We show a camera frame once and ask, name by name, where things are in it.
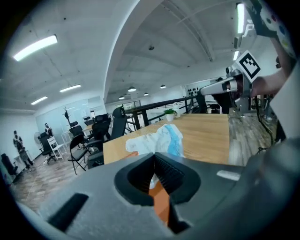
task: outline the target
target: potted plant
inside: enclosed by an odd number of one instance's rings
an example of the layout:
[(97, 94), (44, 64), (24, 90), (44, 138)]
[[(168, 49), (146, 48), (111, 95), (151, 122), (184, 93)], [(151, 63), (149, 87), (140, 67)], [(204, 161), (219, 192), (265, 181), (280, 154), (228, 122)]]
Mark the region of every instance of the potted plant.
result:
[(169, 122), (173, 121), (175, 111), (172, 108), (170, 108), (168, 110), (164, 110), (164, 112), (165, 112), (165, 116), (167, 117), (167, 120)]

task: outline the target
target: floor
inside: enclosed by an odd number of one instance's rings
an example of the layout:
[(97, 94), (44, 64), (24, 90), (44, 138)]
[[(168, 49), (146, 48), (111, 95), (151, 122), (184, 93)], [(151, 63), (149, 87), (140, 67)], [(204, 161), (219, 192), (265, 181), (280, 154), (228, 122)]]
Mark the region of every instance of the floor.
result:
[[(276, 122), (267, 121), (266, 124), (275, 136)], [(256, 114), (249, 114), (243, 118), (231, 110), (229, 133), (228, 161), (232, 165), (245, 166), (249, 157), (258, 151), (258, 147), (270, 146), (270, 136), (258, 122)], [(79, 167), (76, 170), (78, 175), (75, 175), (72, 163), (67, 161), (68, 158), (69, 154), (64, 155), (62, 160), (51, 160), (47, 165), (44, 156), (38, 157), (35, 160), (35, 169), (32, 172), (24, 172), (20, 179), (11, 185), (16, 200), (37, 211), (40, 203), (51, 192), (60, 189), (84, 172)]]

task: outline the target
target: white ceiling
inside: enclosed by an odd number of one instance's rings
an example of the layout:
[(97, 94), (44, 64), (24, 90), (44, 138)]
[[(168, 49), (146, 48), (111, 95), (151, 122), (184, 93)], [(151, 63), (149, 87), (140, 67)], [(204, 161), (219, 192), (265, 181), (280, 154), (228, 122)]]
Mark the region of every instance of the white ceiling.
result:
[[(214, 64), (232, 64), (237, 0), (165, 0), (132, 36), (112, 83), (104, 90), (114, 40), (122, 21), (137, 2), (45, 1), (23, 21), (7, 49), (1, 65), (0, 107), (36, 110), (91, 90), (99, 90), (100, 96), (106, 91), (106, 102), (115, 102), (120, 95), (128, 94), (131, 85), (138, 90), (135, 97), (140, 97), (161, 84), (168, 87), (178, 84), (168, 76), (180, 71), (188, 76), (199, 64), (202, 67), (210, 64), (209, 69)], [(20, 62), (12, 58), (29, 44), (53, 34), (57, 36), (57, 44)], [(148, 50), (150, 45), (155, 47), (153, 51)], [(182, 79), (182, 83), (191, 80)], [(59, 92), (76, 84), (82, 87)], [(43, 96), (49, 98), (30, 105)]]

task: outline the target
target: recessed light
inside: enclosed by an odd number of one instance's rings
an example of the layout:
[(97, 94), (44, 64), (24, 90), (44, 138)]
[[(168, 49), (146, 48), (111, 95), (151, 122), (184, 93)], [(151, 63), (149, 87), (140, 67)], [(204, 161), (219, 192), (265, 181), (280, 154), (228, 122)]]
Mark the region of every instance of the recessed light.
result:
[(40, 50), (44, 47), (50, 46), (52, 44), (57, 43), (57, 38), (55, 35), (52, 35), (50, 37), (46, 37), (42, 40), (39, 40), (24, 49), (22, 49), (20, 52), (18, 52), (15, 56), (14, 59), (17, 61), (21, 61), (23, 58), (27, 57), (28, 55), (36, 52), (37, 50)]
[(245, 21), (245, 7), (244, 4), (240, 3), (237, 5), (238, 8), (238, 33), (243, 33), (244, 31), (244, 21)]
[(135, 88), (135, 87), (130, 87), (130, 88), (128, 89), (128, 92), (134, 92), (134, 91), (136, 91), (136, 88)]
[(69, 87), (69, 88), (62, 89), (62, 90), (60, 90), (60, 92), (69, 91), (69, 90), (72, 90), (72, 89), (74, 89), (74, 88), (79, 88), (79, 87), (81, 87), (80, 84), (79, 84), (79, 85), (75, 85), (75, 86), (73, 86), (73, 87)]
[(39, 102), (41, 102), (41, 101), (43, 101), (43, 100), (45, 100), (45, 99), (47, 99), (48, 97), (41, 97), (40, 99), (38, 99), (37, 101), (34, 101), (33, 103), (31, 103), (31, 105), (35, 105), (35, 104), (37, 104), (37, 103), (39, 103)]
[(239, 51), (234, 52), (233, 61), (236, 61), (238, 59)]

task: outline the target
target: railing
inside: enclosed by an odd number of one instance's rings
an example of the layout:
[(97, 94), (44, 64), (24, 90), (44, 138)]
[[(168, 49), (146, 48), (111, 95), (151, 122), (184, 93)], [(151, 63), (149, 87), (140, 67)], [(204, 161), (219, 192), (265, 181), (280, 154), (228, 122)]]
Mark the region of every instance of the railing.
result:
[(141, 125), (140, 125), (140, 122), (139, 122), (139, 119), (138, 119), (138, 115), (142, 115), (145, 126), (148, 126), (150, 121), (153, 121), (157, 118), (161, 118), (165, 114), (163, 113), (163, 114), (158, 115), (154, 118), (148, 119), (148, 116), (147, 116), (147, 113), (146, 113), (147, 110), (154, 109), (154, 108), (160, 108), (162, 106), (167, 106), (167, 105), (173, 104), (175, 102), (184, 102), (185, 105), (180, 107), (179, 109), (185, 108), (184, 113), (190, 113), (193, 109), (195, 109), (198, 106), (198, 105), (194, 106), (194, 98), (196, 98), (196, 96), (178, 98), (178, 99), (174, 99), (174, 100), (168, 100), (168, 101), (164, 101), (164, 102), (153, 103), (153, 104), (148, 104), (148, 105), (128, 109), (128, 110), (125, 111), (125, 113), (126, 114), (132, 114), (132, 117), (128, 117), (128, 119), (134, 119), (134, 121), (127, 121), (127, 123), (128, 123), (128, 129), (127, 130), (132, 131), (132, 129), (129, 128), (129, 124), (132, 124), (134, 126), (134, 128), (136, 128), (136, 130), (139, 130), (141, 128)]

